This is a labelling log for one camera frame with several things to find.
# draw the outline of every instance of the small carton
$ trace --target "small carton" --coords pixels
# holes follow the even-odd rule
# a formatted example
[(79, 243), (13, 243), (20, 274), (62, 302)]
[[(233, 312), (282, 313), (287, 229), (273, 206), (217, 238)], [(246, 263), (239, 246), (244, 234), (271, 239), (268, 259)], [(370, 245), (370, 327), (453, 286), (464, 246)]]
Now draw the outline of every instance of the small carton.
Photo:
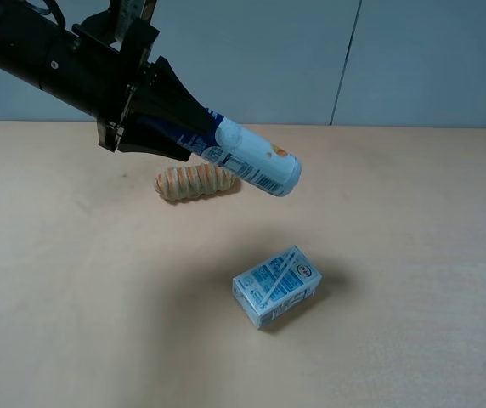
[(292, 246), (236, 276), (232, 293), (260, 328), (314, 295), (321, 278), (297, 246)]

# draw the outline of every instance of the white bottle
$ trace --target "white bottle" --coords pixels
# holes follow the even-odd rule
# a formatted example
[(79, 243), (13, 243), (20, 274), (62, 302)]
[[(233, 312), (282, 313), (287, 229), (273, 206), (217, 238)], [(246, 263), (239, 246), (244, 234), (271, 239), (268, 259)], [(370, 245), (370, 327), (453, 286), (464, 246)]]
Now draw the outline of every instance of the white bottle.
[(272, 196), (283, 197), (292, 191), (302, 172), (296, 157), (227, 117), (208, 111), (215, 118), (216, 127), (204, 136), (187, 134), (180, 127), (150, 116), (144, 116), (142, 121)]

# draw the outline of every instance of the wooden table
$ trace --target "wooden table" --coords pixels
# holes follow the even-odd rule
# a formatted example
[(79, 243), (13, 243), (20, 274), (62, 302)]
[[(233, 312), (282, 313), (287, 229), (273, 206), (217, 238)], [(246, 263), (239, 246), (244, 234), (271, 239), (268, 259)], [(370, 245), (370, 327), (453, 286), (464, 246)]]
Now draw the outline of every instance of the wooden table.
[[(0, 122), (0, 407), (486, 406), (486, 130), (250, 128), (294, 191), (173, 205), (173, 161)], [(258, 331), (231, 279), (293, 244), (324, 280)]]

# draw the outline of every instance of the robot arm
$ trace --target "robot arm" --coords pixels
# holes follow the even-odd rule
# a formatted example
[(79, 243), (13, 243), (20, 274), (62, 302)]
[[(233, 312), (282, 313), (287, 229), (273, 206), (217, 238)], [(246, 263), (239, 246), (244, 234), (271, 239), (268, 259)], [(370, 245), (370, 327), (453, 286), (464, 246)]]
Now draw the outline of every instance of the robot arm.
[[(0, 0), (0, 68), (96, 118), (99, 145), (108, 150), (188, 160), (188, 150), (143, 124), (154, 116), (198, 135), (215, 126), (165, 58), (147, 61), (159, 34), (149, 24), (155, 1), (134, 19), (127, 4), (110, 0), (72, 32), (55, 0), (44, 2)], [(51, 13), (55, 23), (44, 17)], [(120, 51), (111, 47), (115, 37)]]

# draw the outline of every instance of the beige tabletop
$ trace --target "beige tabletop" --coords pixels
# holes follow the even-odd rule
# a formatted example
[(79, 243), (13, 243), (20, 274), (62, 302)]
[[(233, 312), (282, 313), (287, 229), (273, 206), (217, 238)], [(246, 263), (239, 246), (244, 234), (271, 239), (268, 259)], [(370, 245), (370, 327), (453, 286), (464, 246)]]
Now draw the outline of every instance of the beige tabletop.
[[(486, 130), (250, 128), (294, 191), (173, 205), (175, 161), (0, 122), (0, 407), (486, 407)], [(323, 282), (259, 331), (231, 279), (294, 244)]]

